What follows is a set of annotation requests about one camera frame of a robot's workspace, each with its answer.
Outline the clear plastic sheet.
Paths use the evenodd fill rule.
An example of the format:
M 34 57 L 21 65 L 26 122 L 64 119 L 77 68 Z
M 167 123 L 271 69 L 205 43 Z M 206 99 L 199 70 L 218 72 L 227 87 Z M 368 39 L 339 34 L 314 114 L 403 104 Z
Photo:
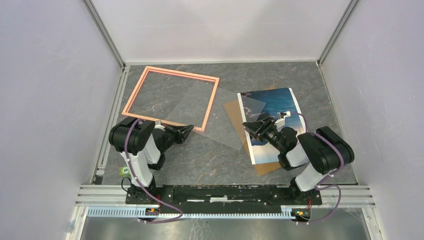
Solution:
M 239 111 L 240 98 L 237 93 L 217 87 L 209 114 L 206 114 L 213 90 L 213 83 L 196 81 L 183 94 L 182 100 L 165 119 L 174 123 L 202 128 L 204 119 L 207 118 L 204 130 L 198 131 L 200 135 L 235 150 L 240 150 L 245 141 L 240 139 L 240 134 L 237 133 L 224 108 L 224 104 L 235 101 L 235 109 Z

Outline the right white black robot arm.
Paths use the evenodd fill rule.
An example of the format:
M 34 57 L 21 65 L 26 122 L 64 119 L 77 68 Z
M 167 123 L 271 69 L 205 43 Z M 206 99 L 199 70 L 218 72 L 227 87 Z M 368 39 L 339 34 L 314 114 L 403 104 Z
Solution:
M 302 204 L 313 191 L 320 190 L 326 178 L 355 159 L 350 145 L 328 126 L 298 134 L 289 126 L 279 127 L 271 116 L 242 125 L 251 138 L 267 142 L 278 151 L 278 163 L 283 169 L 306 166 L 290 181 L 288 196 L 295 204 Z

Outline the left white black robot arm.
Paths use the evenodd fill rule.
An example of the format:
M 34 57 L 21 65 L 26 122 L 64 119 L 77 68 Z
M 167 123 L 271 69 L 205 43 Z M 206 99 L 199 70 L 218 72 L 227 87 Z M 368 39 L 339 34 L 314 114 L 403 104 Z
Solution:
M 109 144 L 123 157 L 130 175 L 128 193 L 138 193 L 145 204 L 157 198 L 152 170 L 159 171 L 166 160 L 165 153 L 173 145 L 185 143 L 193 125 L 169 125 L 160 121 L 126 117 L 111 128 Z

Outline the mountain landscape photo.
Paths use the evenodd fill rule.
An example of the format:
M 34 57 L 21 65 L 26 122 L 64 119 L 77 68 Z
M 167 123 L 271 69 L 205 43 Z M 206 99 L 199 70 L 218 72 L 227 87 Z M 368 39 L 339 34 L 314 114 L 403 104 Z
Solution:
M 280 131 L 283 127 L 291 127 L 297 134 L 305 133 L 305 121 L 298 101 L 291 88 L 275 88 L 268 90 L 247 91 L 237 94 L 243 122 L 254 122 L 271 116 L 278 119 L 277 112 L 291 112 L 291 117 L 285 119 L 285 125 L 276 125 Z M 278 162 L 279 151 L 271 144 L 252 138 L 247 131 L 247 146 L 253 165 Z

